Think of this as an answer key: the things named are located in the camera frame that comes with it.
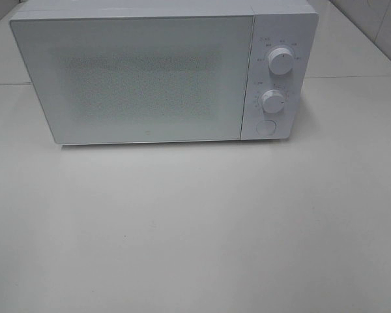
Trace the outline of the white timer knob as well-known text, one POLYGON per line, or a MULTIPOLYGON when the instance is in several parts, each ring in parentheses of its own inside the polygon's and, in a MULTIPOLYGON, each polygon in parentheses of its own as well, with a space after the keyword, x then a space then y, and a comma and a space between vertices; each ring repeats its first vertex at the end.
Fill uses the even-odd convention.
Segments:
POLYGON ((285 97, 279 90, 269 90, 259 99, 265 113, 278 113, 285 106, 285 97))

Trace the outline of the white microwave oven body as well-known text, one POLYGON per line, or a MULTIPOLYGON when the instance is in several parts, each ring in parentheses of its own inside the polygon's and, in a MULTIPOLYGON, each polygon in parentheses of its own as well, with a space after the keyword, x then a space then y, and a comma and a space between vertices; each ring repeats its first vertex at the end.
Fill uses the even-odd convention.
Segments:
POLYGON ((9 26, 12 20, 227 16, 253 18, 242 126, 237 140, 286 139, 293 126, 319 21, 307 1, 28 1, 10 19, 9 26), (293 68, 284 75, 275 75, 268 67, 268 55, 277 47, 289 48, 294 57, 293 68), (265 113, 259 99, 273 89, 285 97, 285 106, 278 113, 265 113), (258 122, 264 120, 276 123, 272 136, 257 133, 258 122))

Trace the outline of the white microwave door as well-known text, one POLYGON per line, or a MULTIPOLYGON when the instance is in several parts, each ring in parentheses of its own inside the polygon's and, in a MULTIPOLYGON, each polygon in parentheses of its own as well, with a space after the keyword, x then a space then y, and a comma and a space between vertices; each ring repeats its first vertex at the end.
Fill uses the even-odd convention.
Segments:
POLYGON ((58 144, 240 138, 251 16, 12 20, 58 144))

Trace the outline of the round white door button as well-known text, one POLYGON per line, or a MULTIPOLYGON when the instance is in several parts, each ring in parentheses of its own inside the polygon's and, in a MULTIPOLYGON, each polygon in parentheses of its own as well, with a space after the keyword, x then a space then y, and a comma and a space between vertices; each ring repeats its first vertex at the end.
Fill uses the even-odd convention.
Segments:
POLYGON ((272 136, 276 131, 276 123, 272 120, 264 120, 258 122, 256 131, 263 137, 272 136))

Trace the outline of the upper white power knob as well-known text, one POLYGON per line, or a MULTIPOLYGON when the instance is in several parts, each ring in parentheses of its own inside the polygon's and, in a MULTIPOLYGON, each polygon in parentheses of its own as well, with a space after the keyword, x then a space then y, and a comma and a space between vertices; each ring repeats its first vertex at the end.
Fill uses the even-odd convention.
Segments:
POLYGON ((268 67, 275 75, 284 75, 293 68, 294 57, 289 48, 274 48, 268 55, 268 67))

